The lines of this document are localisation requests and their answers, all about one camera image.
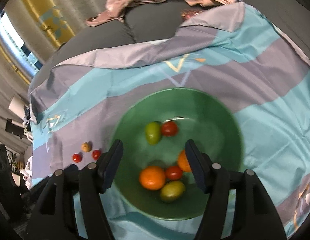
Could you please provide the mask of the green oval fruit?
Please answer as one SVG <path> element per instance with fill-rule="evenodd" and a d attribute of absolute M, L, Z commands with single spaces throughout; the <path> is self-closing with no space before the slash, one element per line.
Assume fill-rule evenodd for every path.
<path fill-rule="evenodd" d="M 145 137 L 150 145 L 155 145 L 161 140 L 161 125 L 158 122 L 150 122 L 145 127 Z"/>
<path fill-rule="evenodd" d="M 174 202 L 183 195 L 185 189 L 180 180 L 170 181 L 160 190 L 160 198 L 163 202 Z"/>

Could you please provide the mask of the blue purple striped cloth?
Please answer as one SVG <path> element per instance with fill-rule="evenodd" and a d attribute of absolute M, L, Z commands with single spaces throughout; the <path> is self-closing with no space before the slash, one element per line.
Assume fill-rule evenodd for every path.
<path fill-rule="evenodd" d="M 29 92 L 35 181 L 70 165 L 84 141 L 109 145 L 120 117 L 167 88 L 212 95 L 235 116 L 243 167 L 270 194 L 288 238 L 310 214 L 310 59 L 243 2 L 208 9 L 168 39 L 88 51 Z"/>

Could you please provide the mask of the orange mandarin right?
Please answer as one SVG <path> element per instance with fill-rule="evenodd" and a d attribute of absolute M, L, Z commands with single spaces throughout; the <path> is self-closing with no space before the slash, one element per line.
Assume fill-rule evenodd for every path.
<path fill-rule="evenodd" d="M 185 150 L 182 150 L 178 155 L 177 164 L 183 172 L 192 172 Z"/>

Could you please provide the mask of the red cherry tomato upper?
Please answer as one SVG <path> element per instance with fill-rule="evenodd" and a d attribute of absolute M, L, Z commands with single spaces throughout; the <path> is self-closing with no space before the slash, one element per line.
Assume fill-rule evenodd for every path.
<path fill-rule="evenodd" d="M 165 137 L 174 137 L 178 131 L 179 128 L 174 121 L 167 121 L 161 126 L 161 133 Z"/>

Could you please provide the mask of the red cherry tomato outer right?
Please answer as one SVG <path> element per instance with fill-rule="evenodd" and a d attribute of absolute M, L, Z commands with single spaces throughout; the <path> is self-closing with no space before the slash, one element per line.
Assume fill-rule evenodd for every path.
<path fill-rule="evenodd" d="M 92 158 L 97 161 L 99 157 L 101 156 L 102 152 L 101 150 L 93 150 L 92 152 Z"/>

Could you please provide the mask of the green oval fruit upper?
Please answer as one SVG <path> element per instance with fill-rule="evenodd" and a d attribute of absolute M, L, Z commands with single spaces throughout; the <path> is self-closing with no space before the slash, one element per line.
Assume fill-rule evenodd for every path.
<path fill-rule="evenodd" d="M 150 145 L 155 145 L 161 140 L 161 125 L 158 122 L 150 122 L 145 127 L 145 137 Z"/>

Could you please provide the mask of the white floor lamp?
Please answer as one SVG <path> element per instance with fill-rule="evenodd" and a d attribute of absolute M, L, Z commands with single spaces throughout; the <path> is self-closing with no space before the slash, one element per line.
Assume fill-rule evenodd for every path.
<path fill-rule="evenodd" d="M 19 95 L 14 95 L 9 104 L 9 111 L 17 119 L 7 118 L 5 131 L 20 139 L 28 139 L 28 141 L 33 143 L 34 137 L 30 125 L 29 105 Z"/>

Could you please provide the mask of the red cherry tomato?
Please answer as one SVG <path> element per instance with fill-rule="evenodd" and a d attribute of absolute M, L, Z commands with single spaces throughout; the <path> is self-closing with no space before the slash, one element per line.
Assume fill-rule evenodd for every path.
<path fill-rule="evenodd" d="M 174 121 L 167 121 L 161 126 L 161 133 L 165 137 L 174 137 L 178 131 L 179 128 Z"/>
<path fill-rule="evenodd" d="M 99 157 L 101 156 L 102 152 L 101 150 L 93 150 L 92 152 L 92 158 L 97 161 Z"/>
<path fill-rule="evenodd" d="M 170 166 L 165 170 L 165 176 L 168 180 L 180 180 L 182 175 L 183 171 L 179 166 Z"/>
<path fill-rule="evenodd" d="M 72 160 L 74 163 L 80 163 L 82 161 L 82 155 L 79 153 L 75 153 L 72 156 Z"/>

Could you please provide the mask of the small brown round fruit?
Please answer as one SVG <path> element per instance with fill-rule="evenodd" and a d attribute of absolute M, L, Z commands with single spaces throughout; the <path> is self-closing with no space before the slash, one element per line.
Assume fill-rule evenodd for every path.
<path fill-rule="evenodd" d="M 81 144 L 82 152 L 90 152 L 92 150 L 92 144 L 90 142 L 83 142 Z"/>

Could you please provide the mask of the green round bowl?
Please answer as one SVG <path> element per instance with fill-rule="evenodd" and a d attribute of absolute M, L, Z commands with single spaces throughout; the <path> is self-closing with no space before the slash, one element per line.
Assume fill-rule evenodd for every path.
<path fill-rule="evenodd" d="M 174 121 L 179 131 L 150 145 L 145 127 Z M 160 190 L 151 191 L 139 183 L 140 172 L 148 166 L 164 171 L 178 166 L 178 155 L 192 139 L 211 161 L 230 171 L 243 167 L 243 143 L 239 126 L 231 112 L 212 96 L 190 88 L 171 88 L 153 93 L 132 106 L 113 133 L 124 145 L 124 155 L 115 176 L 115 186 L 124 201 L 142 214 L 162 220 L 185 220 L 203 214 L 208 199 L 195 183 L 192 172 L 183 172 L 186 189 L 174 202 L 163 202 Z"/>

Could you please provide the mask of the red cherry tomato lower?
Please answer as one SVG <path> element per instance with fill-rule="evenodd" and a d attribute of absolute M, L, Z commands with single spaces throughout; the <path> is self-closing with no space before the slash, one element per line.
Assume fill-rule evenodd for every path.
<path fill-rule="evenodd" d="M 168 180 L 180 180 L 182 175 L 183 171 L 179 166 L 170 166 L 165 170 L 165 176 Z"/>

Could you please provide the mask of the red cherry tomato outer left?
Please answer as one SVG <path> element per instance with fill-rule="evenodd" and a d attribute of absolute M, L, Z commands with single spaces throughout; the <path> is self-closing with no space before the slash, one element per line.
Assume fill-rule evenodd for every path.
<path fill-rule="evenodd" d="M 79 153 L 75 153 L 72 156 L 72 160 L 74 163 L 80 163 L 82 161 L 82 155 Z"/>

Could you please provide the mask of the orange mandarin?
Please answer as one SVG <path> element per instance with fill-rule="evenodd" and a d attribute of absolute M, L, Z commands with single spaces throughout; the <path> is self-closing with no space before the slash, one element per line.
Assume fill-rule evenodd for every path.
<path fill-rule="evenodd" d="M 147 190 L 159 190 L 166 183 L 165 171 L 159 166 L 148 166 L 140 172 L 139 183 Z"/>
<path fill-rule="evenodd" d="M 185 150 L 182 150 L 178 155 L 177 164 L 183 172 L 192 172 Z"/>

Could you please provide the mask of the green oval fruit lower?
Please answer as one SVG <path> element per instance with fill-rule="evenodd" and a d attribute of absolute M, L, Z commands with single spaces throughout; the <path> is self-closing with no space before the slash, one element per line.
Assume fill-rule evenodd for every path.
<path fill-rule="evenodd" d="M 185 189 L 180 180 L 170 181 L 160 190 L 160 198 L 163 202 L 174 202 L 183 195 Z"/>

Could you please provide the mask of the dark grey sofa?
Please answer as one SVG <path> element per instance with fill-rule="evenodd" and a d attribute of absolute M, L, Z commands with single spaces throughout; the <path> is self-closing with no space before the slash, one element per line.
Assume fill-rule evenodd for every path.
<path fill-rule="evenodd" d="M 310 0 L 244 0 L 281 28 L 310 59 Z M 47 60 L 33 78 L 29 92 L 48 78 L 56 64 L 95 49 L 163 40 L 182 23 L 182 12 L 191 7 L 183 0 L 167 0 L 128 9 L 124 23 L 111 21 L 86 27 Z"/>

